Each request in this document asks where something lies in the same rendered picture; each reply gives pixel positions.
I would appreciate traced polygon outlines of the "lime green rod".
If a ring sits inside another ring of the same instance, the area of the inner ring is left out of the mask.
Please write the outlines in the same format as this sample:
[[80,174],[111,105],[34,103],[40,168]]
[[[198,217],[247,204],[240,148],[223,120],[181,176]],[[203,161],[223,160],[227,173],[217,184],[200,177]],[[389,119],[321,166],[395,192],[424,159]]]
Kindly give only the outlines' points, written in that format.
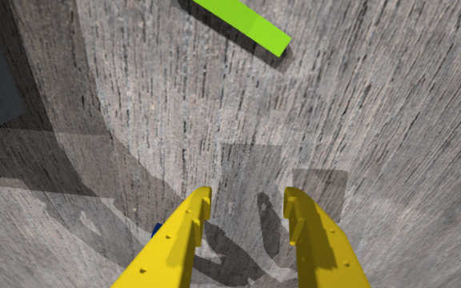
[[280,56],[291,38],[239,0],[193,0]]

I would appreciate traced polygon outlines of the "blue cube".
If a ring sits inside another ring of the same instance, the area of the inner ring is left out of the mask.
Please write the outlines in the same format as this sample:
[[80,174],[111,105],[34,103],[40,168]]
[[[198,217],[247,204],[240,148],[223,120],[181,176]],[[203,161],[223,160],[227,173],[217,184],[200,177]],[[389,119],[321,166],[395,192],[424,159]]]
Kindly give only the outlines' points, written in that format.
[[157,233],[158,229],[159,229],[161,226],[162,226],[162,224],[160,224],[160,223],[157,223],[157,224],[156,224],[156,226],[154,227],[153,232],[152,232],[152,235],[151,235],[150,238],[152,238],[152,237]]

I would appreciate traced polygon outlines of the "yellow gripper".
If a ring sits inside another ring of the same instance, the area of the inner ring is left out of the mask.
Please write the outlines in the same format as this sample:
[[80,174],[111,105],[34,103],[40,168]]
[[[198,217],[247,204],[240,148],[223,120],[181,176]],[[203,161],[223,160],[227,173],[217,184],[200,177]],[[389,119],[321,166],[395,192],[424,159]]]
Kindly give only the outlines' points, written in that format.
[[[192,192],[110,288],[190,288],[212,188]],[[283,217],[296,247],[299,288],[371,288],[345,233],[306,193],[287,186]]]

